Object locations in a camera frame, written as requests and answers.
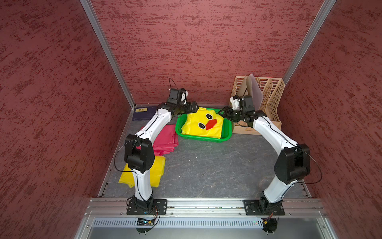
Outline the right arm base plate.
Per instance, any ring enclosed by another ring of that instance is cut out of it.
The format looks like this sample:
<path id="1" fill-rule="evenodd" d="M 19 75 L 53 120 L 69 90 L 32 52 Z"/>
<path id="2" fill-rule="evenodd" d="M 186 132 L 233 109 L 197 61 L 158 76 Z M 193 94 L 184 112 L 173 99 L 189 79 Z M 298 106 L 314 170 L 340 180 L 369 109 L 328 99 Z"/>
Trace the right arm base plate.
<path id="1" fill-rule="evenodd" d="M 284 216 L 282 201 L 269 203 L 265 198 L 260 200 L 244 200 L 246 216 Z"/>

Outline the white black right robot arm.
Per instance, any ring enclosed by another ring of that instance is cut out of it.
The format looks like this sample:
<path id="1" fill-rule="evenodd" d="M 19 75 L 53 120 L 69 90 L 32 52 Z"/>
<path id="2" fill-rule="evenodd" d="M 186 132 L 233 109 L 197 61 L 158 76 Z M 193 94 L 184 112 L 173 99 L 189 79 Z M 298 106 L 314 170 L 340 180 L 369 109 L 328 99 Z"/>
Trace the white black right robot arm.
<path id="1" fill-rule="evenodd" d="M 285 194 L 310 174 L 310 149 L 284 134 L 262 110 L 256 110 L 251 96 L 235 95 L 230 101 L 232 106 L 225 107 L 218 114 L 231 122 L 245 122 L 259 132 L 278 155 L 275 177 L 262 192 L 258 203 L 261 213 L 273 213 L 282 206 Z"/>

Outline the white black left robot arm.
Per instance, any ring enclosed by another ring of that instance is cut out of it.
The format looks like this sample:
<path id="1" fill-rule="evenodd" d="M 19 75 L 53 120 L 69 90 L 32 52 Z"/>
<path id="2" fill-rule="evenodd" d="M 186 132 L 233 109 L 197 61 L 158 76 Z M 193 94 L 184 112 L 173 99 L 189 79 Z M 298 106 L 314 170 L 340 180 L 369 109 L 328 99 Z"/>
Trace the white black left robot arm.
<path id="1" fill-rule="evenodd" d="M 150 169 L 154 164 L 155 153 L 153 144 L 162 129 L 174 116 L 196 113 L 199 106 L 195 101 L 188 102 L 188 91 L 184 88 L 170 89 L 166 102 L 161 103 L 152 119 L 136 134 L 129 134 L 125 143 L 119 148 L 124 150 L 124 162 L 129 170 L 114 168 L 121 173 L 132 173 L 135 183 L 135 193 L 131 197 L 132 205 L 143 213 L 154 208 L 153 190 L 150 183 Z"/>

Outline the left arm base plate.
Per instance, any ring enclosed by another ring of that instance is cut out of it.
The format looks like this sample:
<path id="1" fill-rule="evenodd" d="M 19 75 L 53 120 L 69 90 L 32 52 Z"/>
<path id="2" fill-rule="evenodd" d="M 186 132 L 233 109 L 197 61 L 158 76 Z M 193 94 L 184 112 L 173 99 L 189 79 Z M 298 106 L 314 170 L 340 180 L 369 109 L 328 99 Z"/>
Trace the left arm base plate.
<path id="1" fill-rule="evenodd" d="M 168 200 L 166 199 L 153 199 L 147 202 L 138 200 L 136 198 L 130 199 L 127 203 L 127 215 L 166 215 Z"/>

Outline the yellow duck raincoat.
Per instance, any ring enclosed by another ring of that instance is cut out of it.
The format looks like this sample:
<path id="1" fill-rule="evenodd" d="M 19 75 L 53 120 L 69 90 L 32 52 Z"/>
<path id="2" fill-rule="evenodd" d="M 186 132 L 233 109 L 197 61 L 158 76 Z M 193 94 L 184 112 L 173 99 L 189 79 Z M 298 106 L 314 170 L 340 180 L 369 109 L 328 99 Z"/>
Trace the yellow duck raincoat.
<path id="1" fill-rule="evenodd" d="M 182 134 L 221 138 L 224 119 L 214 110 L 199 108 L 196 113 L 188 114 L 182 126 Z"/>

